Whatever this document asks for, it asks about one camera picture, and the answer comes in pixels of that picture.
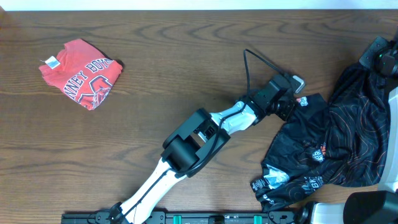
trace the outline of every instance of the wood grain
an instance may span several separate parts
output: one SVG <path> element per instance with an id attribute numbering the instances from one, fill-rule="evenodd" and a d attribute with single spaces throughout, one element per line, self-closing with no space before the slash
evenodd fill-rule
<path id="1" fill-rule="evenodd" d="M 0 30 L 0 223 L 59 223 L 65 211 L 110 207 L 148 178 L 163 140 L 196 109 L 244 94 L 242 51 L 261 51 L 328 98 L 343 69 L 398 11 L 8 12 Z M 126 65 L 94 111 L 47 86 L 39 65 L 82 38 Z M 250 59 L 253 88 L 274 74 Z M 249 181 L 283 122 L 234 134 L 196 176 L 158 204 L 170 211 L 259 210 Z M 324 186 L 309 199 L 343 202 Z"/>

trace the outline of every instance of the clothing tag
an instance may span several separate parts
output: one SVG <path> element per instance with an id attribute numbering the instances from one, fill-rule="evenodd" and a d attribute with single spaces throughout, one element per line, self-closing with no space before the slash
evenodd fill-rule
<path id="1" fill-rule="evenodd" d="M 267 187 L 267 186 L 268 186 L 268 181 L 263 177 L 261 177 L 260 179 L 254 180 L 251 183 L 251 188 L 252 188 L 253 192 L 256 192 L 259 189 L 263 189 L 264 187 Z"/>
<path id="2" fill-rule="evenodd" d="M 45 61 L 45 63 L 46 63 L 51 69 L 55 69 L 58 65 L 61 64 L 54 56 L 51 56 L 49 59 L 47 59 L 47 60 Z"/>

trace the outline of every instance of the white logo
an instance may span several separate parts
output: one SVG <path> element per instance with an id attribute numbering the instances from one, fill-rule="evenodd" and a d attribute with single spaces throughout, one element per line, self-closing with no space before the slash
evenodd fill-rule
<path id="1" fill-rule="evenodd" d="M 304 189 L 305 194 L 312 194 L 323 186 L 323 179 L 321 176 L 318 177 L 304 177 L 305 184 L 301 187 Z"/>
<path id="2" fill-rule="evenodd" d="M 297 100 L 297 102 L 300 103 L 301 106 L 308 106 L 308 101 L 307 101 L 307 97 L 306 96 L 303 96 L 301 98 L 297 98 L 296 100 Z"/>
<path id="3" fill-rule="evenodd" d="M 315 152 L 312 153 L 312 159 L 315 159 L 318 162 L 323 162 L 325 157 L 323 156 L 321 150 L 318 149 L 318 150 L 316 150 Z"/>
<path id="4" fill-rule="evenodd" d="M 264 199 L 266 199 L 271 205 L 275 204 L 274 200 L 269 199 L 268 196 L 267 196 L 266 194 L 264 194 L 262 197 L 263 197 Z"/>

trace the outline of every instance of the white wall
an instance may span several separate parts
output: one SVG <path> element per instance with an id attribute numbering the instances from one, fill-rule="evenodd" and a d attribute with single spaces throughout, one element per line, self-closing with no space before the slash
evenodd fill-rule
<path id="1" fill-rule="evenodd" d="M 398 0 L 0 0 L 6 11 L 398 9 Z"/>

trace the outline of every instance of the red t-shirt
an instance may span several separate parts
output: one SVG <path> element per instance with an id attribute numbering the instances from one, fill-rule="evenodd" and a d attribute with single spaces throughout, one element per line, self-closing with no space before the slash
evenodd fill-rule
<path id="1" fill-rule="evenodd" d="M 88 110 L 102 103 L 123 69 L 81 39 L 66 43 L 57 60 L 60 65 L 54 69 L 39 67 L 44 80 Z"/>

